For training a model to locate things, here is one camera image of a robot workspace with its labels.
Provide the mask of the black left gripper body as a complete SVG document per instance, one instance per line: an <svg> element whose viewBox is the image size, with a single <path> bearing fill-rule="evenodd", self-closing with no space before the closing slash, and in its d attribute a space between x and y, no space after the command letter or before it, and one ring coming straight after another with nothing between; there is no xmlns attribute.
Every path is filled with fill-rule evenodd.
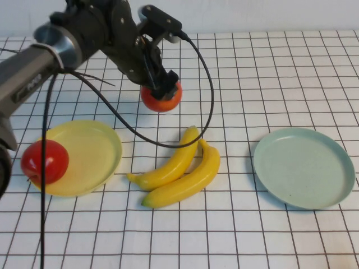
<svg viewBox="0 0 359 269"><path fill-rule="evenodd" d="M135 84L152 87L168 77L162 65L160 49L142 38L132 19L127 1L109 1L108 22L110 43L104 54Z"/></svg>

